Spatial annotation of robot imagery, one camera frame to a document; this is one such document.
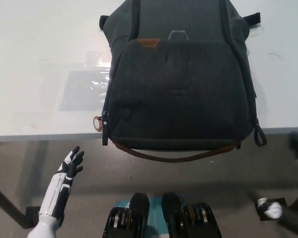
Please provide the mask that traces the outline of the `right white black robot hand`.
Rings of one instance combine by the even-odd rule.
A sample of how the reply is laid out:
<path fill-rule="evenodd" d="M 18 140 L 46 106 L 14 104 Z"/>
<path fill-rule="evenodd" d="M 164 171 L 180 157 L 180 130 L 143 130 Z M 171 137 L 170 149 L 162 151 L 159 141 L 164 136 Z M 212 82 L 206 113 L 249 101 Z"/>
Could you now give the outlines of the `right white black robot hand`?
<path fill-rule="evenodd" d="M 269 219 L 277 220 L 281 217 L 283 209 L 279 202 L 263 197 L 254 191 L 249 192 L 248 197 L 254 202 L 256 209 Z"/>

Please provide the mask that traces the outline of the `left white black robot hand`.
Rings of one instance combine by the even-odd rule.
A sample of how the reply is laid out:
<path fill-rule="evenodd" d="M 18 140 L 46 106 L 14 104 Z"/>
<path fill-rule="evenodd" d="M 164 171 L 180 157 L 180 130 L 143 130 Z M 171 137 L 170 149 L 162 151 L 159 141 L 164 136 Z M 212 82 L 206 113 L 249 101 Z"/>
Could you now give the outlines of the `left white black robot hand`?
<path fill-rule="evenodd" d="M 83 170 L 84 152 L 76 146 L 64 158 L 57 172 L 52 176 L 50 184 L 46 190 L 40 215 L 47 215 L 56 218 L 62 223 L 65 216 L 65 207 L 71 192 L 71 187 L 75 176 Z"/>

